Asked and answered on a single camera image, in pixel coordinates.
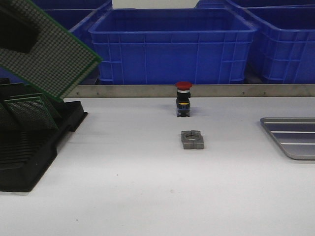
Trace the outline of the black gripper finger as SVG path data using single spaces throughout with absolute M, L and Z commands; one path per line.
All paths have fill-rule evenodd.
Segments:
M 29 53 L 39 36 L 35 25 L 23 16 L 0 14 L 0 47 L 19 53 Z

